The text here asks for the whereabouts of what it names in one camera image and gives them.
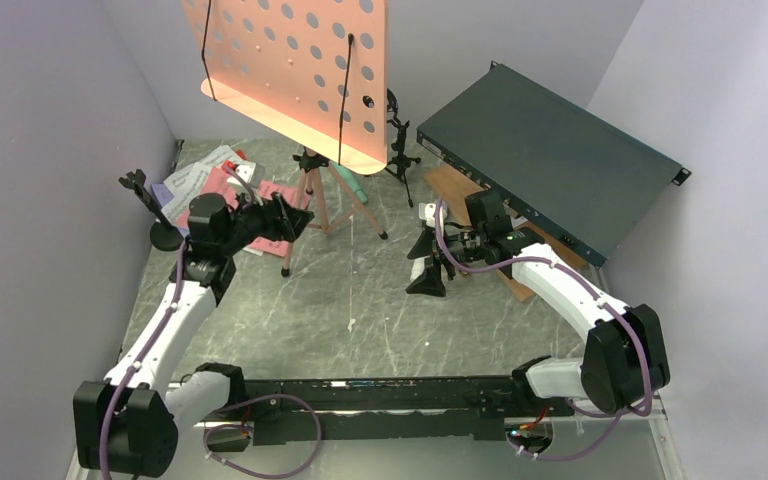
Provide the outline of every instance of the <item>marble tabletop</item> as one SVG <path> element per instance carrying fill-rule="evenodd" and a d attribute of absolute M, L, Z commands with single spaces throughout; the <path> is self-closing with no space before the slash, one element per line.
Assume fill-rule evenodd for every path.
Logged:
<path fill-rule="evenodd" d="M 242 149 L 266 168 L 265 180 L 295 186 L 286 139 L 185 142 L 178 166 L 221 144 Z M 407 153 L 423 161 L 408 170 L 414 201 L 433 201 L 422 174 L 439 162 L 413 141 Z M 325 171 L 329 217 L 351 207 Z M 330 235 L 309 229 L 297 241 L 292 276 L 282 259 L 241 252 L 237 275 L 216 311 L 193 338 L 176 376 L 198 365 L 239 365 L 246 378 L 334 378 L 507 374 L 541 355 L 581 356 L 582 340 L 540 298 L 518 302 L 495 274 L 456 278 L 446 298 L 405 294 L 408 250 L 420 233 L 404 185 L 382 172 L 358 181 L 369 208 L 389 233 L 379 239 L 356 215 Z M 152 250 L 128 328 L 130 347 L 154 314 L 175 260 Z M 597 283 L 596 272 L 582 272 Z"/>

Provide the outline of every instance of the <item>black elastic cord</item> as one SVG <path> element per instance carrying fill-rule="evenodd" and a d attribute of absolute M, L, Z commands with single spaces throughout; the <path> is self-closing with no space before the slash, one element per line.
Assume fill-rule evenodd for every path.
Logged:
<path fill-rule="evenodd" d="M 340 105 L 340 129 L 337 134 L 337 165 L 343 157 L 343 115 L 346 113 L 346 96 L 349 93 L 349 67 L 352 65 L 352 44 L 355 43 L 355 36 L 349 34 L 349 54 L 346 56 L 346 79 L 343 81 L 343 103 Z"/>
<path fill-rule="evenodd" d="M 201 40 L 201 63 L 204 64 L 204 73 L 207 75 L 207 84 L 210 85 L 210 96 L 216 101 L 216 93 L 213 91 L 213 81 L 210 79 L 210 71 L 207 69 L 207 59 L 204 57 L 204 50 L 207 47 L 207 26 L 210 25 L 210 7 L 213 0 L 207 0 L 207 16 L 204 19 L 204 38 Z"/>

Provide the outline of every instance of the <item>round hole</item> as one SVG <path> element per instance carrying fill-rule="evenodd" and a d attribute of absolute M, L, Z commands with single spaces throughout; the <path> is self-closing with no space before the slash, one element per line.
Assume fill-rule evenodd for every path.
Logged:
<path fill-rule="evenodd" d="M 334 22 L 334 26 L 331 29 L 334 30 L 334 35 L 337 35 L 337 38 L 344 38 L 346 36 L 346 29 L 343 28 L 343 24 L 340 22 Z"/>
<path fill-rule="evenodd" d="M 360 34 L 360 44 L 366 48 L 372 48 L 375 46 L 375 42 L 372 40 L 372 35 L 368 33 Z"/>

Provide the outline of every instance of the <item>wooden plank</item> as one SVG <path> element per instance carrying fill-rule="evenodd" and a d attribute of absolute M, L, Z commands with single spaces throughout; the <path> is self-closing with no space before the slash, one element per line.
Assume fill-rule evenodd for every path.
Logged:
<path fill-rule="evenodd" d="M 437 195 L 440 195 L 449 206 L 450 217 L 462 225 L 469 225 L 469 216 L 467 215 L 464 198 L 467 195 L 481 191 L 482 188 L 473 183 L 472 180 L 468 179 L 462 173 L 446 164 L 426 173 L 425 181 L 428 182 L 431 189 L 434 190 Z M 546 243 L 555 250 L 558 256 L 572 268 L 580 270 L 587 265 L 586 260 L 576 255 L 575 252 L 567 248 L 558 240 L 547 235 L 546 232 L 533 223 L 525 222 L 517 228 L 524 227 L 531 228 L 539 233 L 540 236 L 546 240 Z M 520 302 L 524 302 L 534 295 L 534 292 L 525 285 L 506 277 L 502 272 L 497 271 L 496 273 L 502 278 L 505 285 L 508 286 Z"/>

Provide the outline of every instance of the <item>white wall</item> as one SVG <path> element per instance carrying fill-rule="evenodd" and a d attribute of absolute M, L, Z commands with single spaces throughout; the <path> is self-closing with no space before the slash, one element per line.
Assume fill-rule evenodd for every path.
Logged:
<path fill-rule="evenodd" d="M 174 142 L 100 2 L 0 1 L 0 480 L 63 478 L 148 254 L 119 175 Z"/>
<path fill-rule="evenodd" d="M 214 6 L 222 1 L 238 0 Z M 400 116 L 419 125 L 486 73 L 491 60 L 586 105 L 642 2 L 391 0 L 389 81 Z M 179 1 L 105 6 L 176 137 L 272 134 L 202 95 L 200 49 Z"/>
<path fill-rule="evenodd" d="M 768 0 L 646 0 L 589 109 L 693 170 L 608 264 L 661 315 L 689 478 L 768 478 Z"/>

